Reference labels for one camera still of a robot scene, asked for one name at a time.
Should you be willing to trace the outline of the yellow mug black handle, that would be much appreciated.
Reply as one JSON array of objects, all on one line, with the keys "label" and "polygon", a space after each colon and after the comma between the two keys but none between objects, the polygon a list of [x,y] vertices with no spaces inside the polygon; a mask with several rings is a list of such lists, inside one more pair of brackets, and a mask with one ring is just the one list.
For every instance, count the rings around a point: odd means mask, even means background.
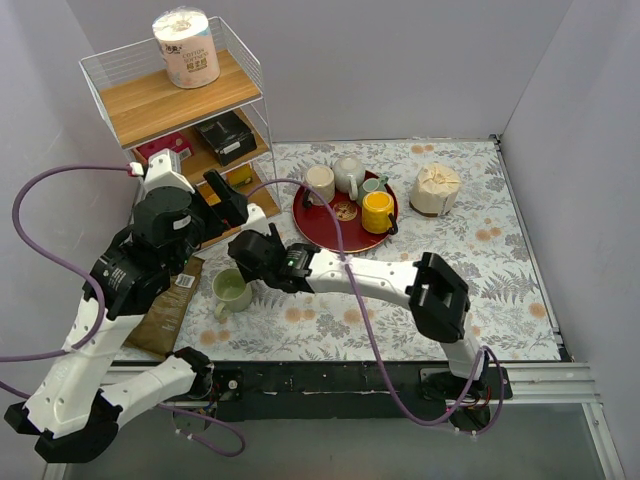
[{"label": "yellow mug black handle", "polygon": [[364,196],[362,201],[363,228],[371,234],[395,235],[398,225],[393,197],[382,191],[374,191]]}]

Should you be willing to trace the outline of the light green mug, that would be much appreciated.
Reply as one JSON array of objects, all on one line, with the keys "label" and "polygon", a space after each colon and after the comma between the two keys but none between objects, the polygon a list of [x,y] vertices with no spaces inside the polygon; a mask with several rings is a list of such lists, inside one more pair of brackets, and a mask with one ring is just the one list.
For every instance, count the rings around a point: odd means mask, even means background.
[{"label": "light green mug", "polygon": [[252,300],[251,285],[237,268],[219,272],[212,281],[212,289],[217,299],[214,317],[218,320],[246,310]]}]

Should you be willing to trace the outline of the speckled white round mug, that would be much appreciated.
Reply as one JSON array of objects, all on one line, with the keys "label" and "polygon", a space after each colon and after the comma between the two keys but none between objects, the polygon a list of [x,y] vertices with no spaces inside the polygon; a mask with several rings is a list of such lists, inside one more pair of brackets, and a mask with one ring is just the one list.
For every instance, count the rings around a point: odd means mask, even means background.
[{"label": "speckled white round mug", "polygon": [[335,188],[356,201],[359,188],[365,180],[365,168],[361,160],[353,156],[337,159],[332,165]]}]

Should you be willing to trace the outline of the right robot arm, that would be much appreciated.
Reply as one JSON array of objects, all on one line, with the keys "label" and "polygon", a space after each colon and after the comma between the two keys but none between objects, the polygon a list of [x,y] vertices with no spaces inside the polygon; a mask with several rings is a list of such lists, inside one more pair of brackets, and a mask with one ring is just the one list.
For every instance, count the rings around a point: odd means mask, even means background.
[{"label": "right robot arm", "polygon": [[411,312],[418,332],[445,352],[454,389],[475,397],[489,384],[486,355],[465,331],[469,287],[449,264],[425,252],[415,261],[384,262],[338,253],[315,245],[284,246],[274,224],[263,234],[244,230],[228,245],[245,281],[261,280],[286,293],[354,293]]}]

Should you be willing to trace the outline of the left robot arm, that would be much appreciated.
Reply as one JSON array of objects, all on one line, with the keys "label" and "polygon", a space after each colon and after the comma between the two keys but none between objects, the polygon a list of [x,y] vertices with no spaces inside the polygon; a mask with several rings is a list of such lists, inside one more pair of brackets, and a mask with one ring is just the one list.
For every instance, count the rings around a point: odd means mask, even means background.
[{"label": "left robot arm", "polygon": [[61,349],[50,353],[49,373],[35,393],[7,408],[5,421],[37,436],[35,450],[46,462],[89,462],[122,426],[163,401],[210,396],[212,363],[191,347],[128,382],[101,385],[121,345],[201,244],[234,227],[264,224],[262,209],[220,174],[205,179],[219,198],[215,205],[179,174],[146,175],[131,223],[84,276],[76,319]]}]

